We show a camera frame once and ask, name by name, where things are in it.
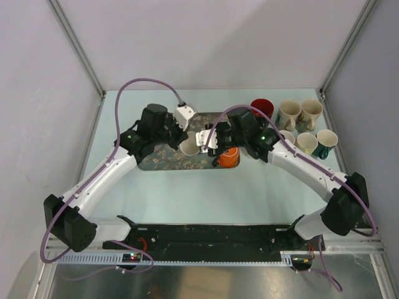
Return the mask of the tall cream seahorse mug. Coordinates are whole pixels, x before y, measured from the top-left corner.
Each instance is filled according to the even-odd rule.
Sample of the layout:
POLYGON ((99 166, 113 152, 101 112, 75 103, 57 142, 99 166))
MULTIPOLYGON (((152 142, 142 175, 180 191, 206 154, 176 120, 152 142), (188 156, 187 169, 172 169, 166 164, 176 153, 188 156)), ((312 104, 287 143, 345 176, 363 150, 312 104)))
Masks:
POLYGON ((297 101, 292 99, 282 101, 275 122, 278 130, 294 131, 301 111, 301 105, 297 101))

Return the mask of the black mug orange trim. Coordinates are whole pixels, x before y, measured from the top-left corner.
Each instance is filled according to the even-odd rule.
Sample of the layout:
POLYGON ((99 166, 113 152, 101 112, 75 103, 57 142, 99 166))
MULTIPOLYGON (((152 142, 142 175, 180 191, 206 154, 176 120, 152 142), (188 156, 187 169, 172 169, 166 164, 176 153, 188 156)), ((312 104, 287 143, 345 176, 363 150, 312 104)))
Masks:
POLYGON ((258 98, 251 102, 251 106, 262 111, 268 118, 272 118, 274 113, 274 105, 271 101, 265 98, 258 98))

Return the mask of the yellow faceted mug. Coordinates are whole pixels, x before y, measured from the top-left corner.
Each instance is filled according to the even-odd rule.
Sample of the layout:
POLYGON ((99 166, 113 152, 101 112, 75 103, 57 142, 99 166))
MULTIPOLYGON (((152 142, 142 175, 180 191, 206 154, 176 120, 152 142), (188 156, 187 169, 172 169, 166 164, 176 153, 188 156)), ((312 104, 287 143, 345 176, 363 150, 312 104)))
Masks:
POLYGON ((305 154, 312 154, 318 147, 318 140, 313 134, 304 132, 297 136, 296 146, 305 154))

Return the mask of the cream coral pattern mug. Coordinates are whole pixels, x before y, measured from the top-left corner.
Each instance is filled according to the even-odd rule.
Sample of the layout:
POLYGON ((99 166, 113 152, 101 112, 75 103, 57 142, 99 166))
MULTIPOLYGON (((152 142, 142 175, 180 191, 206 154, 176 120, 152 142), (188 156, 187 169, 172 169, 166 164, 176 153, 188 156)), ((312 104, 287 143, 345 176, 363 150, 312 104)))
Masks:
POLYGON ((317 120, 323 112, 322 104, 315 99, 308 99, 302 102, 302 112, 300 115, 301 127, 303 131, 314 131, 317 120))

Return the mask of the blue faceted mug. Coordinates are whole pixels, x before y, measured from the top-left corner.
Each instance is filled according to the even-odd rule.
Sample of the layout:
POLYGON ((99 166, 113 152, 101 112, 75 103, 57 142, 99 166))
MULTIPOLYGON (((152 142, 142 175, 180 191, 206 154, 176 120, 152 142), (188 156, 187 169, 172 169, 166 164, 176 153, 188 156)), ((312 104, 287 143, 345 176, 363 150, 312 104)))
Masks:
POLYGON ((184 155, 194 156, 200 152, 200 148, 196 145, 196 133, 189 131, 187 135, 188 138, 179 145, 179 148, 184 155))

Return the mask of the pink faceted mug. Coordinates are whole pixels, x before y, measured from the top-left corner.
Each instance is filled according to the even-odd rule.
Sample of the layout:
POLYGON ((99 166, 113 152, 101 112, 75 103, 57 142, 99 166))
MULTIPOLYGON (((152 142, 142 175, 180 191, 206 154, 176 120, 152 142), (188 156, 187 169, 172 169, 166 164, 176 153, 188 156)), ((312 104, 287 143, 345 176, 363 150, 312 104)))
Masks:
POLYGON ((296 142, 295 136, 290 132, 286 130, 280 130, 279 133, 288 141, 290 141, 292 144, 296 142))

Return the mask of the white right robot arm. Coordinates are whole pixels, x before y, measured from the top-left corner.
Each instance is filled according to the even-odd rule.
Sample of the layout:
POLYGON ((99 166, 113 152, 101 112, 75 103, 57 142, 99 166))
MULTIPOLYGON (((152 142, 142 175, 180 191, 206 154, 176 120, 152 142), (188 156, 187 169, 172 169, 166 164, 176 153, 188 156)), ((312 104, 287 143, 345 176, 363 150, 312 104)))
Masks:
POLYGON ((285 139, 270 118, 257 108, 233 106, 205 127, 210 131, 204 145, 209 156, 243 147, 252 158, 287 171, 327 203, 324 208, 294 221, 288 234, 292 248, 301 250, 313 237, 326 232, 346 236, 356 231, 355 225, 364 215, 371 215, 366 180, 361 174, 331 170, 305 154, 285 139))

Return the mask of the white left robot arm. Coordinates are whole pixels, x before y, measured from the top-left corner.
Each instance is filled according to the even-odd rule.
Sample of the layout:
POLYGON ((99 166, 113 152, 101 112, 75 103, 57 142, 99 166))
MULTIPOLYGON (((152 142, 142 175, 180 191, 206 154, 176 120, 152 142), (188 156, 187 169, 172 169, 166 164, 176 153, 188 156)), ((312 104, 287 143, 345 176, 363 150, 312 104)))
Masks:
POLYGON ((125 174, 137 167, 157 146, 174 150, 188 137, 190 120, 196 115, 188 105, 170 113, 166 107, 151 103, 139 120, 119 134, 114 146, 85 179, 61 197, 53 194, 44 200, 46 226, 70 250, 81 252, 92 242, 116 240, 130 249, 138 242, 132 221, 125 216, 114 219, 91 218, 95 206, 125 174))

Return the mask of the dark green faceted mug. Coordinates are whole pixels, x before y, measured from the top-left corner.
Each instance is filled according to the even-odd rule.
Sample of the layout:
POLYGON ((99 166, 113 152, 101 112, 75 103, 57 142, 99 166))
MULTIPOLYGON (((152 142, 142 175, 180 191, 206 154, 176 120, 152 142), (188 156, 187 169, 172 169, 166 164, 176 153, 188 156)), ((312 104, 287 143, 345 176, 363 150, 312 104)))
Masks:
POLYGON ((316 138, 317 147, 312 152, 312 156, 325 160, 330 151, 338 144, 338 136, 333 131, 324 129, 316 134, 316 138))

